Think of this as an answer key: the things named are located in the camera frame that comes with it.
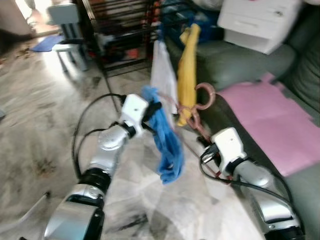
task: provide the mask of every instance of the black wire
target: black wire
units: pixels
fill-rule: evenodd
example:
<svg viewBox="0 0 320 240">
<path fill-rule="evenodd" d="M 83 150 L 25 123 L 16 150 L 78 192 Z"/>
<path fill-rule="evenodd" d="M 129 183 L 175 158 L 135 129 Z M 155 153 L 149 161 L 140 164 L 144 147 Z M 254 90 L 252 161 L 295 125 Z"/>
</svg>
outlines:
<svg viewBox="0 0 320 240">
<path fill-rule="evenodd" d="M 79 143 L 79 146 L 78 146 L 78 148 L 77 148 L 77 150 L 76 150 L 76 152 L 75 152 L 75 156 L 74 156 L 74 162 L 75 162 L 75 164 L 76 164 L 76 165 L 78 166 L 78 168 L 79 168 L 80 176 L 81 176 L 82 174 L 81 174 L 81 170 L 80 170 L 80 166 L 79 166 L 79 154 L 80 154 L 80 150 L 81 150 L 82 144 L 85 142 L 86 137 L 88 137 L 90 134 L 93 134 L 93 133 L 96 133 L 96 132 L 102 132 L 102 131 L 104 131 L 104 130 L 106 130 L 106 128 L 93 129 L 93 130 L 87 132 L 87 133 L 82 137 L 82 139 L 81 139 L 81 141 L 80 141 L 80 143 Z"/>
<path fill-rule="evenodd" d="M 104 99 L 106 97 L 110 97 L 110 96 L 114 96 L 114 97 L 118 97 L 121 101 L 121 103 L 123 104 L 125 99 L 126 99 L 126 95 L 120 95 L 120 94 L 116 94 L 116 93 L 108 93 L 108 94 L 104 94 L 102 96 L 99 96 L 98 98 L 96 98 L 95 100 L 93 100 L 81 113 L 79 121 L 74 129 L 73 132 L 73 138 L 72 138 L 72 147 L 71 147 L 71 152 L 72 152 L 72 161 L 73 161 L 73 167 L 74 167 L 74 171 L 76 174 L 76 177 L 79 179 L 81 177 L 81 171 L 80 171 L 80 167 L 79 167 L 79 162 L 78 160 L 76 160 L 76 139 L 77 139 L 77 135 L 79 133 L 79 129 L 80 129 L 80 125 L 83 122 L 83 118 L 86 114 L 86 112 L 88 111 L 88 109 L 95 104 L 96 102 L 98 102 L 101 99 Z"/>
<path fill-rule="evenodd" d="M 268 189 L 265 189 L 263 187 L 260 187 L 260 186 L 256 186 L 256 185 L 253 185 L 253 184 L 250 184 L 250 183 L 247 183 L 247 182 L 242 182 L 242 181 L 235 181 L 235 180 L 229 180 L 229 179 L 222 179 L 222 178 L 217 178 L 217 177 L 214 177 L 214 176 L 211 176 L 210 174 L 206 173 L 202 167 L 202 160 L 200 159 L 199 160 L 199 168 L 200 168 L 200 171 L 203 175 L 205 175 L 207 178 L 211 179 L 211 180 L 215 180 L 215 181 L 220 181 L 220 182 L 223 182 L 225 184 L 233 184 L 233 185 L 238 185 L 238 186 L 244 186 L 244 187 L 248 187 L 248 188 L 252 188 L 252 189 L 256 189 L 256 190 L 259 190 L 261 192 L 264 192 L 266 194 L 269 194 L 283 202 L 285 202 L 286 204 L 288 204 L 289 206 L 292 206 L 291 202 L 288 201 L 287 199 L 285 199 L 283 196 L 280 196 L 279 194 L 276 194 L 275 192 L 273 191 L 270 191 Z"/>
</svg>

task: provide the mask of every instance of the blue cloth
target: blue cloth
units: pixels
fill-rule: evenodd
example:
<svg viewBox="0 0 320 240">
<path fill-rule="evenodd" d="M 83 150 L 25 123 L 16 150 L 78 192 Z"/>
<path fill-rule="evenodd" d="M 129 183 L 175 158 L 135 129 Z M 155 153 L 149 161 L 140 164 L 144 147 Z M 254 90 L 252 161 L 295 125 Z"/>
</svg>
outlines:
<svg viewBox="0 0 320 240">
<path fill-rule="evenodd" d="M 53 46 L 58 44 L 63 39 L 64 37 L 59 35 L 47 36 L 44 40 L 39 42 L 30 50 L 33 52 L 51 52 Z"/>
<path fill-rule="evenodd" d="M 142 88 L 142 96 L 148 102 L 159 102 L 157 89 L 150 86 Z M 163 184 L 174 182 L 182 173 L 185 164 L 182 144 L 170 128 L 163 108 L 158 109 L 149 119 L 150 127 L 156 131 L 154 142 L 161 152 L 161 162 L 157 171 Z"/>
</svg>

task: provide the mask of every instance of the wall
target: wall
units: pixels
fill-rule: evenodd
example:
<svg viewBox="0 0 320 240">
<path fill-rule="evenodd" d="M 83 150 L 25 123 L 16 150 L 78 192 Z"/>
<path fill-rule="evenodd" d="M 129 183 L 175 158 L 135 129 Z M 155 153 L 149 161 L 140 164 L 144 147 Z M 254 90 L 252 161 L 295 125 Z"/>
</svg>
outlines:
<svg viewBox="0 0 320 240">
<path fill-rule="evenodd" d="M 15 35 L 31 34 L 31 28 L 20 12 L 15 0 L 0 0 L 0 29 Z"/>
</svg>

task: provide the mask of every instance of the white plastic bag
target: white plastic bag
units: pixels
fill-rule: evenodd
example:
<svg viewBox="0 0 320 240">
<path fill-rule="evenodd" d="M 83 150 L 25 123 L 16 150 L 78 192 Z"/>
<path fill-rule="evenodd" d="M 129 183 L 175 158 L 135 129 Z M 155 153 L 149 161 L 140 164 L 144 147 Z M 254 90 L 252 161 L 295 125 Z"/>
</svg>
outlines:
<svg viewBox="0 0 320 240">
<path fill-rule="evenodd" d="M 224 0 L 193 0 L 199 7 L 207 10 L 220 10 Z"/>
<path fill-rule="evenodd" d="M 178 102 L 177 78 L 171 65 L 167 46 L 160 40 L 156 40 L 153 46 L 150 85 L 157 88 L 160 93 L 171 97 L 175 103 Z M 173 128 L 175 124 L 172 114 L 177 114 L 177 107 L 175 103 L 170 102 L 161 96 L 160 101 L 163 105 L 167 120 Z"/>
</svg>

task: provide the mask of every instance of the blue mat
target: blue mat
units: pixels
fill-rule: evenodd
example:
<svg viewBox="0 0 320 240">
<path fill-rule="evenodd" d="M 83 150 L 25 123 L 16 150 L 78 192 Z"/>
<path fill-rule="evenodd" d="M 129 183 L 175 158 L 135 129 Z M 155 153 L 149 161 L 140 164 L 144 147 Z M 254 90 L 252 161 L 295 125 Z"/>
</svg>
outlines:
<svg viewBox="0 0 320 240">
<path fill-rule="evenodd" d="M 64 37 L 60 35 L 47 36 L 44 40 L 39 42 L 30 50 L 33 52 L 51 52 L 53 46 L 62 41 L 63 39 Z"/>
</svg>

